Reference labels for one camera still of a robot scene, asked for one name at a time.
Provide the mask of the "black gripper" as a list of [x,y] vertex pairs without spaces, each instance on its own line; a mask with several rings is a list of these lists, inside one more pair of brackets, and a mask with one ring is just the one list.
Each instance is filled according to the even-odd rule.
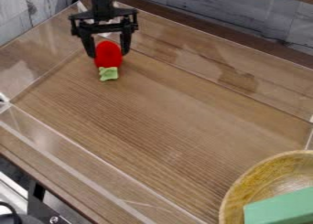
[[92,38],[94,33],[120,32],[121,55],[129,52],[132,33],[137,30],[136,14],[137,11],[133,8],[93,5],[90,10],[68,17],[70,34],[80,37],[86,55],[90,58],[94,58]]

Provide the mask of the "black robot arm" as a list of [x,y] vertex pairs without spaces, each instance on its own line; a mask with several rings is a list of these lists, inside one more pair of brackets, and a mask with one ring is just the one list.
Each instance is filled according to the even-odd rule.
[[93,34],[118,33],[120,53],[129,52],[132,34],[138,29],[137,10],[113,6],[113,0],[90,0],[92,8],[68,16],[70,34],[80,38],[86,55],[96,57]]

